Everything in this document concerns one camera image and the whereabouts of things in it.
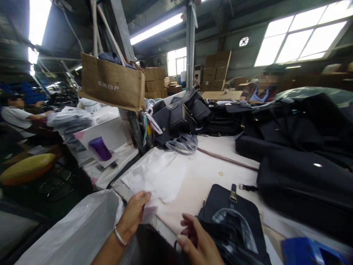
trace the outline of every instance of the support column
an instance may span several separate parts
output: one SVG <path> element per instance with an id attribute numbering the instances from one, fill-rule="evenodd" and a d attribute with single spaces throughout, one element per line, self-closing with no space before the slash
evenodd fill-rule
<path id="1" fill-rule="evenodd" d="M 193 87 L 194 54 L 195 54 L 195 17 L 192 11 L 192 0 L 186 1 L 186 90 Z"/>

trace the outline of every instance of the metal buckle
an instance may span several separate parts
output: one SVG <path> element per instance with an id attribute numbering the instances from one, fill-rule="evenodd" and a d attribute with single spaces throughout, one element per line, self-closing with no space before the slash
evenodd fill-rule
<path id="1" fill-rule="evenodd" d="M 229 199 L 235 203 L 238 202 L 236 199 L 236 193 L 234 191 L 231 191 L 231 195 L 230 195 Z"/>

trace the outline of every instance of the silver bracelet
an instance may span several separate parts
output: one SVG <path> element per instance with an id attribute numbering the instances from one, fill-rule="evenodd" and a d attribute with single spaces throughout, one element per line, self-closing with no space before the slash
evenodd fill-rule
<path id="1" fill-rule="evenodd" d="M 123 247 L 127 246 L 127 243 L 121 238 L 121 236 L 119 235 L 118 231 L 117 231 L 117 227 L 114 228 L 114 233 L 117 236 L 118 241 L 123 245 Z"/>

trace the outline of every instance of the person's hand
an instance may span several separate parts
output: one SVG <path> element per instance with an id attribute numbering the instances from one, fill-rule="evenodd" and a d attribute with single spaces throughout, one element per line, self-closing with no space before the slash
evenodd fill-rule
<path id="1" fill-rule="evenodd" d="M 43 101 L 38 101 L 35 106 L 36 107 L 43 107 L 45 105 L 45 103 Z"/>
<path id="2" fill-rule="evenodd" d="M 55 111 L 53 110 L 50 110 L 50 111 L 47 111 L 47 112 L 44 112 L 45 116 L 48 117 L 50 113 L 54 113 Z"/>
<path id="3" fill-rule="evenodd" d="M 216 244 L 210 235 L 202 228 L 199 220 L 190 214 L 183 213 L 180 222 L 186 228 L 177 236 L 177 241 L 183 251 L 189 256 L 192 265 L 224 265 Z"/>
<path id="4" fill-rule="evenodd" d="M 143 209 L 150 198 L 150 192 L 140 191 L 129 200 L 117 224 L 117 231 L 126 243 L 129 242 L 131 237 L 136 233 L 142 220 Z"/>

